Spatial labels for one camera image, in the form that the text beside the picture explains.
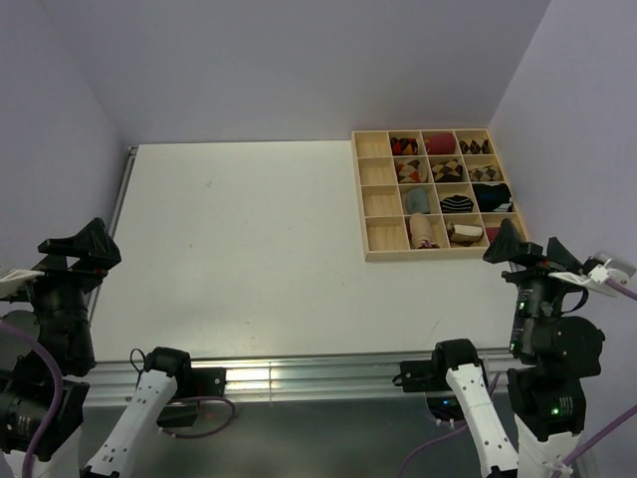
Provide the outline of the tan sock with purple stripes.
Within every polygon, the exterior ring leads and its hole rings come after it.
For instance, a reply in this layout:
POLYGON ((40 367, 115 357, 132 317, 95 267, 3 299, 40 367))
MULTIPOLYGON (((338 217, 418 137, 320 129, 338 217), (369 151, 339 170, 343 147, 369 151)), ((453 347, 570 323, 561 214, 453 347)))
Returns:
POLYGON ((425 214, 415 213, 410 216, 409 234, 412 249, 437 249, 439 247, 431 223, 425 214))

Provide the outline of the tan orange argyle sock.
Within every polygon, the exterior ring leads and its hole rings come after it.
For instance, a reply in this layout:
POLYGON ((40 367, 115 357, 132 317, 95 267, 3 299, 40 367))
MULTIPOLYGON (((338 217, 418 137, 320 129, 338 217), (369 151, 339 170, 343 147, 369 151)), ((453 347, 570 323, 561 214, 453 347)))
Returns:
POLYGON ((395 158, 394 165, 399 184, 425 183, 428 180, 427 165, 420 158, 395 158))

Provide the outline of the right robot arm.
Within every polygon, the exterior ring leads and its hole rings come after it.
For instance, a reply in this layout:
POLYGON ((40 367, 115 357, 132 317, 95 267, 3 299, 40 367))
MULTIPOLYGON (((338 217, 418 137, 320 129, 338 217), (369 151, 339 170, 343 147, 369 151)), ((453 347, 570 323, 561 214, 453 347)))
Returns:
POLYGON ((482 476, 566 477, 581 449, 586 414, 581 382, 600 375, 605 336, 574 310, 564 310, 563 300, 579 294, 577 305, 583 307, 592 292, 635 298, 627 284, 636 267, 603 251, 581 262, 555 237, 544 247, 527 242, 509 219, 483 259, 509 263, 502 277, 517 288, 509 351, 521 367, 509 369, 507 381, 518 442, 511 443, 502 426, 471 341, 437 344, 432 379, 454 392, 482 476))

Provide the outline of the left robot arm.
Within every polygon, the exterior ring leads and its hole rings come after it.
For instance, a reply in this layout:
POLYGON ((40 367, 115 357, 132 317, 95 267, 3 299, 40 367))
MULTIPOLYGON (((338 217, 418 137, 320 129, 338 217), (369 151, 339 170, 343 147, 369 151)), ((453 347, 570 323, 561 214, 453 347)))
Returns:
POLYGON ((87 296, 121 261, 104 221, 43 241, 31 269, 1 275, 1 299, 31 306, 36 337, 3 322, 2 332, 29 349, 1 373, 1 450, 17 477, 128 477, 136 452, 173 397, 194 384, 189 353, 157 347, 144 359, 131 403, 85 467, 73 458, 96 366, 87 296))

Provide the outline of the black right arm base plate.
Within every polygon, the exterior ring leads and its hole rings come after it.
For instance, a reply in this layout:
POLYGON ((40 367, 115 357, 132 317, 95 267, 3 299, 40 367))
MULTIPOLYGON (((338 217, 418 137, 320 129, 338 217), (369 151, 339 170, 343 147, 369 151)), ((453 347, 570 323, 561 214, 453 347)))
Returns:
POLYGON ((426 398, 430 414, 449 425, 465 420, 474 425, 494 414, 486 378, 477 354, 463 350, 462 354, 443 356, 443 351, 437 350, 428 360, 403 361, 392 383, 406 393, 442 393, 426 398))

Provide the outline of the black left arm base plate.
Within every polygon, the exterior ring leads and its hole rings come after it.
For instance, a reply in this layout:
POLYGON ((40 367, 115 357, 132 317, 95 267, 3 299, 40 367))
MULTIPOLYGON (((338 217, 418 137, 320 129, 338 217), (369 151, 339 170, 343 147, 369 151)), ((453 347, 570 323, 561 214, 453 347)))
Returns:
POLYGON ((173 429, 191 427, 202 407, 195 402, 184 402, 195 396, 223 396, 226 384, 226 369, 223 367, 196 367, 184 386, 180 386, 170 402, 163 408, 157 425, 173 429))

